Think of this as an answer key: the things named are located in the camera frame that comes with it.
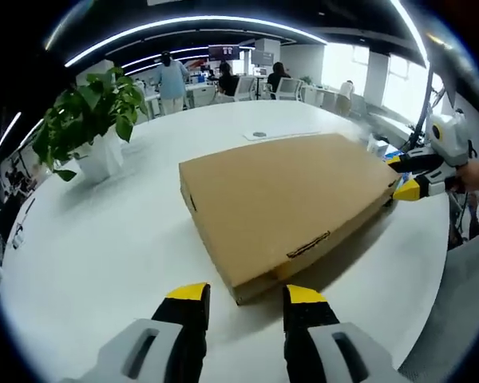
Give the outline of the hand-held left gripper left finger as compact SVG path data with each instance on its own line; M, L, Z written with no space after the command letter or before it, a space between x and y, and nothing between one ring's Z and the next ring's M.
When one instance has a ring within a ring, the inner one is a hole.
M211 287L168 293L151 318L137 319L105 343L93 368L63 382L198 382L207 353Z

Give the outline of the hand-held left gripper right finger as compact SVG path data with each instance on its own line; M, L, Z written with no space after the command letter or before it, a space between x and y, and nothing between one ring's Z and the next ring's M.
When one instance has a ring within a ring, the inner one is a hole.
M283 288L284 359L291 382L407 382L390 353L350 322L340 322L316 290Z

